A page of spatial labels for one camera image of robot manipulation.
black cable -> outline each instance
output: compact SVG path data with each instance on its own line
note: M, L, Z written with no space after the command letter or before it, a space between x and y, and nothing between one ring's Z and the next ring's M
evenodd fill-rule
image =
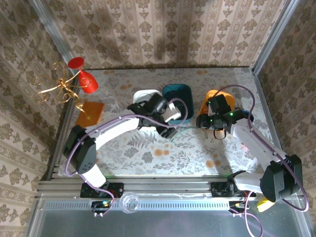
M214 135L214 138L216 140L224 140L226 138L226 130L224 129L224 137L223 138L217 138L216 135L215 135L215 130L213 130L213 135Z

red glass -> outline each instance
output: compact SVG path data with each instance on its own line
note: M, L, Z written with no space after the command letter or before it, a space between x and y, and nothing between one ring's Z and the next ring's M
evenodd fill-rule
M99 85L93 75L81 70L83 63L84 58L76 57L68 62L68 67L71 69L78 69L80 71L78 77L79 85L83 86L82 90L85 93L90 94L96 91Z

floral wallpaper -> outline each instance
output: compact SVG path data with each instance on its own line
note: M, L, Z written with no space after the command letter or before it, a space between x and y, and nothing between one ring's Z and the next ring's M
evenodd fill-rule
M316 223L316 1L300 0L259 78L283 149L303 162Z
M37 184L47 169L63 107L34 96L55 82L61 59L27 1L0 0L0 237L21 237Z
M285 0L46 0L87 69L251 66Z

gold candle holder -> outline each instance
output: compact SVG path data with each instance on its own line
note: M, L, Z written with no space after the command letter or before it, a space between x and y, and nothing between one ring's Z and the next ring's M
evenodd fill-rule
M51 69L52 70L57 70L58 67L62 67L63 68L63 77L57 79L56 81L56 86L50 89L46 89L46 90L42 90L39 93L37 93L35 95L35 99L41 103L41 102L45 102L49 99L50 94L49 92L53 91L53 90L59 90L59 93L56 96L56 101L58 103L67 103L68 101L70 101L71 99L74 99L74 106L79 109L81 112L83 112L89 119L89 116L87 115L87 113L83 110L83 103L81 102L79 96L77 93L75 93L72 88L84 88L90 85L91 80L89 78L84 78L87 79L89 81L89 83L85 86L76 86L76 85L72 85L73 79L76 78L76 76L79 75L80 71L77 72L72 78L70 79L66 79L66 72L65 72L65 64L62 62L56 62L53 63L51 65ZM33 82L35 85L40 85L40 78L42 79L49 79L54 81L52 78L47 77L47 76L37 76L33 79Z

patterned tablecloth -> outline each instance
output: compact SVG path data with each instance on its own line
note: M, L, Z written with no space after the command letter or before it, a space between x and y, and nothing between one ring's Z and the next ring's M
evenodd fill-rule
M151 70L95 70L89 71L99 83L92 94L80 92L86 101L105 104L100 122L117 118L133 102L133 94L141 89L162 89L168 84L187 84L193 94L195 115L189 124L195 126L196 117L205 94L228 84L240 84L255 94L254 125L271 140L270 131L257 92L252 73L248 68L210 69L151 69ZM239 88L225 90L236 98L238 105L250 109L252 99ZM71 127L79 115L74 110ZM65 157L62 157L59 175L64 175ZM105 175L210 175L230 174L238 170L261 172L256 158L241 141L232 135L216 140L213 133L198 128L187 129L173 140L161 138L156 131L130 131L111 140L97 152L97 163Z

